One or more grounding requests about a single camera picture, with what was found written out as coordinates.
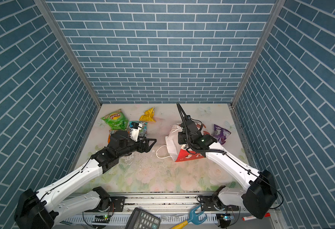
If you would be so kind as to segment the red white paper gift bag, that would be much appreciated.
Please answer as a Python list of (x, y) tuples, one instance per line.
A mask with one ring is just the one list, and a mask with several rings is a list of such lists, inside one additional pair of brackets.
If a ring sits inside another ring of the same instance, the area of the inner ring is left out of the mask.
[[(166, 144), (159, 147), (156, 151), (157, 158), (171, 158), (174, 162), (185, 162), (204, 158), (202, 154), (195, 153), (192, 149), (187, 151), (187, 145), (181, 145), (178, 143), (178, 133), (181, 131), (181, 125), (174, 124), (172, 126), (169, 135), (165, 137)], [(167, 150), (166, 156), (159, 156), (159, 150), (162, 148)]]

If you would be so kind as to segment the purple snack packet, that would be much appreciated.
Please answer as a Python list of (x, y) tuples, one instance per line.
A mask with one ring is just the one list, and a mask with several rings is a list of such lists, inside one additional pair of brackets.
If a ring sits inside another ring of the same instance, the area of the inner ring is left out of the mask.
[(222, 128), (216, 124), (213, 125), (214, 132), (212, 136), (221, 144), (224, 145), (226, 143), (227, 138), (231, 135), (231, 132), (225, 128)]

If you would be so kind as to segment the yellow snack packet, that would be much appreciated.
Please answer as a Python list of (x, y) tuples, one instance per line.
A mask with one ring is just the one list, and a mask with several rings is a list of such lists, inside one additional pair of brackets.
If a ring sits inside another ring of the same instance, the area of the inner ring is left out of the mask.
[(156, 122), (154, 115), (155, 115), (155, 107), (146, 110), (144, 114), (139, 118), (139, 121)]

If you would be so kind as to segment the orange colourful snack packet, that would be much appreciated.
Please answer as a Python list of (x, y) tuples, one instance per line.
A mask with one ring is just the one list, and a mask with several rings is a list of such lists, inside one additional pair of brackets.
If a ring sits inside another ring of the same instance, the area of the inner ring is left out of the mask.
[(111, 135), (117, 132), (118, 130), (109, 130), (108, 143), (111, 141)]

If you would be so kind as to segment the green snack packet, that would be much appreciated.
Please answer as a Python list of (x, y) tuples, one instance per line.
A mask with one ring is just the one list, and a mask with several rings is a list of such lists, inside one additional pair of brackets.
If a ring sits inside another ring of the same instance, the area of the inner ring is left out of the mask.
[(125, 130), (128, 126), (128, 119), (121, 109), (111, 112), (101, 118), (111, 130)]

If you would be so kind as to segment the teal pink snack packet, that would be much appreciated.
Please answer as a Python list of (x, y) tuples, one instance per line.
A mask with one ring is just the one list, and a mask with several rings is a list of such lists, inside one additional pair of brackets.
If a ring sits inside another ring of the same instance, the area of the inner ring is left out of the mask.
[(147, 122), (130, 121), (127, 131), (132, 138), (143, 138), (147, 135)]

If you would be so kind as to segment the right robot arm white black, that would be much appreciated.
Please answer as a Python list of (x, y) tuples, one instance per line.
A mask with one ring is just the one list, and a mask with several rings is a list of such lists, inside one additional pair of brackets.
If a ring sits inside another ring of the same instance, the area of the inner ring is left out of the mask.
[(212, 196), (216, 208), (234, 205), (262, 219), (277, 200), (279, 193), (269, 171), (259, 171), (242, 162), (211, 135), (182, 131), (178, 133), (178, 143), (215, 162), (241, 185), (242, 189), (238, 190), (227, 186), (218, 188)]

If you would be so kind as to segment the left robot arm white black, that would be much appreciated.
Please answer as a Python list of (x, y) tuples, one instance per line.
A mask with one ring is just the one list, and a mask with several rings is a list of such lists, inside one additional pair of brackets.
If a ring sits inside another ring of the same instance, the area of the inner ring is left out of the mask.
[(86, 194), (69, 198), (77, 189), (101, 176), (118, 164), (123, 156), (134, 152), (147, 153), (156, 139), (132, 140), (127, 131), (119, 130), (110, 136), (109, 144), (91, 155), (86, 163), (58, 181), (33, 191), (23, 192), (17, 204), (14, 220), (21, 229), (51, 229), (69, 217), (87, 210), (111, 211), (110, 195), (96, 187)]

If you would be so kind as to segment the black calculator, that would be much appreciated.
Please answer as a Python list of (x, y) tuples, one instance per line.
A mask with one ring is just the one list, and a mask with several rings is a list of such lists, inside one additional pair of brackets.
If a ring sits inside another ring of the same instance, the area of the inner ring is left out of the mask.
[(158, 229), (160, 218), (140, 208), (135, 208), (128, 219), (125, 229)]

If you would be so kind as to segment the blue yellow clamp tool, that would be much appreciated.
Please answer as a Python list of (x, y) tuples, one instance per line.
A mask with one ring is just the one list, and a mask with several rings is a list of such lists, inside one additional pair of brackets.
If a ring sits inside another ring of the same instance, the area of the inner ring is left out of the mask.
[(202, 214), (204, 214), (205, 212), (202, 210), (201, 212), (196, 213), (196, 211), (197, 211), (198, 209), (200, 209), (201, 206), (202, 206), (202, 205), (199, 205), (199, 206), (195, 207), (194, 209), (192, 209), (192, 210), (189, 212), (189, 218), (188, 218), (186, 221), (184, 221), (184, 222), (182, 222), (182, 223), (180, 223), (180, 224), (175, 225), (175, 226), (172, 227), (171, 229), (182, 229), (182, 228), (184, 228), (185, 226), (187, 226), (189, 223), (193, 223), (193, 224), (195, 224), (195, 225), (200, 225), (200, 224), (204, 223), (204, 222), (207, 220), (207, 216), (204, 216), (202, 219), (200, 219), (200, 216), (201, 216)]

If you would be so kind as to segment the red white marker pen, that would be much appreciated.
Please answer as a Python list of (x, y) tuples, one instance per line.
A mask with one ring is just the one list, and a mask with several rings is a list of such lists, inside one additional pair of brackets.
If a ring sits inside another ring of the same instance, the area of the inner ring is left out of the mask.
[[(266, 214), (264, 215), (264, 218), (266, 218), (266, 217), (270, 217), (270, 216), (271, 216), (271, 214), (268, 212), (268, 213), (266, 213)], [(250, 221), (250, 220), (254, 220), (254, 219), (257, 219), (257, 217), (255, 217), (255, 216), (253, 216), (253, 215), (242, 217), (242, 220), (243, 220), (243, 221)]]

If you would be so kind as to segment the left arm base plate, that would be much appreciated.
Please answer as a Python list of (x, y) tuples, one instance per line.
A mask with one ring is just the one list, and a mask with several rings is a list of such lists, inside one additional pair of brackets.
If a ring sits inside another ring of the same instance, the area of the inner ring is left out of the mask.
[(122, 212), (124, 210), (126, 197), (116, 196), (102, 198), (100, 203), (96, 206), (93, 211), (96, 212)]

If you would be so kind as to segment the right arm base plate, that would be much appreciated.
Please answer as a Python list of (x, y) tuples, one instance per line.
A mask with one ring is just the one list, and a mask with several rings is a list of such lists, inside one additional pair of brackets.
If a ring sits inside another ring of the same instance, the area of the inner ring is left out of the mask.
[(196, 197), (201, 210), (204, 211), (238, 211), (239, 207), (235, 205), (224, 205), (218, 197), (198, 195)]

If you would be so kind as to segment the aluminium front rail frame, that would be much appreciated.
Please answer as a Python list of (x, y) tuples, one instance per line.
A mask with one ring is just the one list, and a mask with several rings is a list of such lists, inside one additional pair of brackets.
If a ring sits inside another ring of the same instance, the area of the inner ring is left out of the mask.
[[(122, 212), (110, 212), (111, 214), (131, 214), (135, 208), (140, 208), (153, 215), (182, 215), (199, 206), (196, 197), (198, 195), (214, 196), (212, 192), (164, 192), (164, 193), (111, 193), (109, 197), (126, 197), (124, 210)], [(204, 211), (205, 214), (217, 215), (219, 213), (230, 213), (239, 217), (249, 213), (249, 209), (241, 202), (240, 190), (232, 189), (229, 193), (229, 205), (239, 207), (238, 211)]]

